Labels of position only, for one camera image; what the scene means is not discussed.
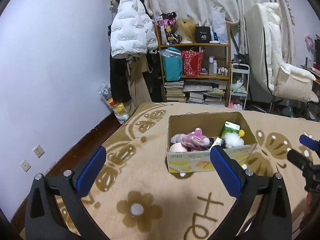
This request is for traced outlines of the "white fluffy plush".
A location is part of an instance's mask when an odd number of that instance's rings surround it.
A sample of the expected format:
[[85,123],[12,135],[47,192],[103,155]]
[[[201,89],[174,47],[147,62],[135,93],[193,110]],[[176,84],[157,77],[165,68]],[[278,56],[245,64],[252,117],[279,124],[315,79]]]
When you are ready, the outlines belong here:
[[227,132],[224,135],[225,148],[243,147],[245,135],[244,130],[239,130],[238,132]]

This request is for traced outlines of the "green tissue pack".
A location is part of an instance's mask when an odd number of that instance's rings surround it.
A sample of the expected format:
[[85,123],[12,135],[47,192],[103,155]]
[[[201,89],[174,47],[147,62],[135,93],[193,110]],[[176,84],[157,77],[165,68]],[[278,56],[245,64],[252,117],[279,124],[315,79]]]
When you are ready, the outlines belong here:
[[234,124],[232,122],[226,121],[221,133],[221,138],[224,139],[227,133],[236,133],[238,134],[240,131],[240,125]]

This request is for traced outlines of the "pink fuzzy plush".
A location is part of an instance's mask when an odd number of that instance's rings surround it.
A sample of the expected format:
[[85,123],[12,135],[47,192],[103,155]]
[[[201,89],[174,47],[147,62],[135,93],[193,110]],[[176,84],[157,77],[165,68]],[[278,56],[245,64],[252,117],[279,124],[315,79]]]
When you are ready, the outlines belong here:
[[203,135],[201,128],[196,128],[189,134],[176,134],[170,139],[170,142],[172,144],[180,142],[191,151],[205,150],[211,144],[210,139]]

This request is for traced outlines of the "cardboard box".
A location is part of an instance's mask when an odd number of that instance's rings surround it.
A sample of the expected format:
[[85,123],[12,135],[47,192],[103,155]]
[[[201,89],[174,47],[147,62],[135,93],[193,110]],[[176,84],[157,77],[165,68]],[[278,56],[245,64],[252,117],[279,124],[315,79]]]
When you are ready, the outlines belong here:
[[169,117],[167,167],[170,173],[213,171],[210,150],[215,145],[243,164],[257,141],[240,112],[188,113]]

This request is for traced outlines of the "beige patterned blanket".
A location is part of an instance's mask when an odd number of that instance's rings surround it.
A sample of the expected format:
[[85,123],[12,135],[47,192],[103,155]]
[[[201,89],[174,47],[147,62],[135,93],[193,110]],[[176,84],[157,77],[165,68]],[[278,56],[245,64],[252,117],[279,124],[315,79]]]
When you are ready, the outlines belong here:
[[[282,175],[289,196],[292,235],[309,211],[302,171],[289,150],[319,165],[319,123],[255,111],[188,103],[144,103],[101,146],[106,161],[85,208],[107,239],[210,239],[235,198],[213,171],[172,174],[167,167],[168,121],[172,115],[240,112],[257,145],[240,166],[256,175]],[[56,196],[69,230],[79,234],[62,198]]]

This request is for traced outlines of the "white utility cart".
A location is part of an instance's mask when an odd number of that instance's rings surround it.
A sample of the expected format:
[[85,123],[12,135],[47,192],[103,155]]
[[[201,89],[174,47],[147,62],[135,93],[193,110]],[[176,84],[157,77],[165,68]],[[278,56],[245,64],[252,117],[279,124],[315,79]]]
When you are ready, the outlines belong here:
[[245,110],[249,89],[250,67],[243,63],[232,63],[228,107]]

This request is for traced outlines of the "plastic bag on floor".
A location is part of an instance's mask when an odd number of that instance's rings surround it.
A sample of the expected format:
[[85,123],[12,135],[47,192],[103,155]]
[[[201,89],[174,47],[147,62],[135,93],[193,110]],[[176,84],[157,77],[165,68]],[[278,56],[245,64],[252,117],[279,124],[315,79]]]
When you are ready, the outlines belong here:
[[103,82],[103,85],[98,89],[98,92],[109,109],[115,114],[119,123],[124,124],[128,120],[129,114],[122,102],[117,102],[113,99],[110,85]]

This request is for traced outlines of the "wooden shelf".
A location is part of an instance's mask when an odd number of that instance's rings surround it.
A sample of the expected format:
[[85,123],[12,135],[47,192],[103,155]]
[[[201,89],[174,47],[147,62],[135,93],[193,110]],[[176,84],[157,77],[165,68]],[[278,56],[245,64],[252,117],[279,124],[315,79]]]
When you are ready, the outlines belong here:
[[[225,104],[229,104],[230,96],[230,86],[231,86],[231,29],[229,23],[226,24],[228,43],[175,43],[172,45],[160,44],[158,46],[159,51],[168,48],[174,48],[174,52],[180,51],[182,53],[182,63],[183,63],[183,74],[182,79],[212,79],[212,80],[222,80],[226,81],[226,92],[225,92]],[[206,51],[208,47],[221,47],[225,50],[224,57],[215,57],[214,60],[219,62],[224,62],[223,66],[224,72],[214,73],[208,72],[207,74],[202,74],[203,62],[205,59]]]

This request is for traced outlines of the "stack of books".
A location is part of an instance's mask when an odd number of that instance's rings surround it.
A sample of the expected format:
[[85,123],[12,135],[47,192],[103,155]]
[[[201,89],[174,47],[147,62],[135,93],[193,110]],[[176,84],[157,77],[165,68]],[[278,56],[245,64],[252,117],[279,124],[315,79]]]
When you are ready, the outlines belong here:
[[166,100],[171,102],[186,102],[183,87],[184,81],[166,82],[164,84]]

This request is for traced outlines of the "cream padded chair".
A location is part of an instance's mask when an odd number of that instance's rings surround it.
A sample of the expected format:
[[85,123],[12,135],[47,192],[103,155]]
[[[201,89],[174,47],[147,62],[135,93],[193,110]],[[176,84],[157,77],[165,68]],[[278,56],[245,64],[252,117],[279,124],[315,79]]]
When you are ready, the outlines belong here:
[[245,13],[249,65],[256,81],[278,98],[318,103],[315,76],[283,59],[278,3],[257,3]]

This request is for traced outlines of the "red gift bag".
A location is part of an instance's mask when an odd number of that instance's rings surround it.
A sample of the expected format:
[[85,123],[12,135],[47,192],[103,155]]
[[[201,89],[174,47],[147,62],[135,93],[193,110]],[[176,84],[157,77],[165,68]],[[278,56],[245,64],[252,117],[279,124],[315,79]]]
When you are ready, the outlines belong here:
[[204,52],[183,50],[183,72],[185,76],[196,77],[200,75]]

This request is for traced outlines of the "black box with 40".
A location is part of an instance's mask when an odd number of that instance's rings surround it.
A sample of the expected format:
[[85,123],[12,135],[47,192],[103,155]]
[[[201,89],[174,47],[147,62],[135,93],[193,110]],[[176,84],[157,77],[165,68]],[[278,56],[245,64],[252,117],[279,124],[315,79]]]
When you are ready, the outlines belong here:
[[210,27],[199,27],[195,29],[196,43],[209,43],[211,41]]

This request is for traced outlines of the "teal bag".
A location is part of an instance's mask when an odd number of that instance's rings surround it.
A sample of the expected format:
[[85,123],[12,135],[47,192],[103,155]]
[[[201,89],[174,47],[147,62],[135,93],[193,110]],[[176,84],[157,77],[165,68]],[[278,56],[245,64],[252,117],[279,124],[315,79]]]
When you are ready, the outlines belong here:
[[178,81],[183,74],[182,53],[180,50],[169,47],[160,52],[163,60],[164,75],[167,81]]

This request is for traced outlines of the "blonde wig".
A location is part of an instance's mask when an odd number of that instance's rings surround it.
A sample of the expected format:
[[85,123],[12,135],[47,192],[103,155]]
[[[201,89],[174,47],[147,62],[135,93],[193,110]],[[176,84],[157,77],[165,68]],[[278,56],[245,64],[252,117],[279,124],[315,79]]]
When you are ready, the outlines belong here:
[[180,43],[195,43],[196,22],[189,18],[181,18],[177,20],[177,31],[180,36]]

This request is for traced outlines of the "beige trench coat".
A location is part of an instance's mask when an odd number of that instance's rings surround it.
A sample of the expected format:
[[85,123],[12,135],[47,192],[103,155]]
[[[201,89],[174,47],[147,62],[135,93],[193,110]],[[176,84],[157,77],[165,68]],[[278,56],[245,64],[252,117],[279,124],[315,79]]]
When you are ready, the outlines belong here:
[[124,103],[124,106],[129,115],[132,115],[139,105],[152,101],[143,76],[147,71],[148,61],[145,55],[134,57],[127,62],[127,84],[131,99]]

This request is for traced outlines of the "beige curtain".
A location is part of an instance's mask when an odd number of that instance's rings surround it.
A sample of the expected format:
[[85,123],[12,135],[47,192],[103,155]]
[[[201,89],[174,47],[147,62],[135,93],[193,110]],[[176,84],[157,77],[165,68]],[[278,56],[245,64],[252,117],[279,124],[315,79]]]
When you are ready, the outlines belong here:
[[295,61],[295,45],[293,40],[293,16],[287,0],[149,0],[155,15],[176,12],[179,18],[191,17],[199,25],[210,21],[212,11],[220,9],[225,13],[226,21],[239,27],[239,51],[248,53],[247,26],[244,19],[246,12],[257,3],[276,2],[281,13],[281,44],[283,59],[288,63]]

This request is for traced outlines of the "white puffer jacket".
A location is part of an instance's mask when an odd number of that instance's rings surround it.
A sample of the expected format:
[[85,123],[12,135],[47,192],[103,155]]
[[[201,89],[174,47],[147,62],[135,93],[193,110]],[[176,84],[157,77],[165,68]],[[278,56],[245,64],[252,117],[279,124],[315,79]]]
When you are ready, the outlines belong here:
[[111,24],[111,56],[130,59],[155,53],[158,41],[147,1],[120,0]]

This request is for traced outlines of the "wall socket lower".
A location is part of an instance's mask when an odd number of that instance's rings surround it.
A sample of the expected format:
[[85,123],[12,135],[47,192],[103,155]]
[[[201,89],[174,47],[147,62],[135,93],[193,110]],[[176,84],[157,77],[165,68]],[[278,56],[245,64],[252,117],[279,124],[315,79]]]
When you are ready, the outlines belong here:
[[31,168],[31,165],[26,160],[23,160],[20,163],[20,167],[22,168],[22,170],[24,172],[28,172],[30,170],[30,168]]

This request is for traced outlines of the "wall socket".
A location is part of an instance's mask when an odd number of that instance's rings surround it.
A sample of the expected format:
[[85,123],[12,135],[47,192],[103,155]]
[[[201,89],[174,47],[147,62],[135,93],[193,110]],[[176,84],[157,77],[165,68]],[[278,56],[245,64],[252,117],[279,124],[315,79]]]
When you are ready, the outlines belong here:
[[43,154],[44,154],[44,150],[40,145],[37,145],[34,149],[33,149],[34,154],[40,158]]
[[23,160],[20,163],[20,167],[22,168],[22,170],[24,172],[28,172],[30,170],[30,168],[31,168],[31,165],[26,160]]

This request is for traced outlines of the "wall socket upper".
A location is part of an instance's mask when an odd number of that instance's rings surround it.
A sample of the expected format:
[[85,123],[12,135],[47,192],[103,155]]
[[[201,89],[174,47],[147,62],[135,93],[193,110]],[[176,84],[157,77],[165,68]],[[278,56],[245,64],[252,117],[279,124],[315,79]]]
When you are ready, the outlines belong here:
[[34,149],[33,149],[34,154],[40,158],[43,154],[44,154],[44,150],[40,145],[37,145]]

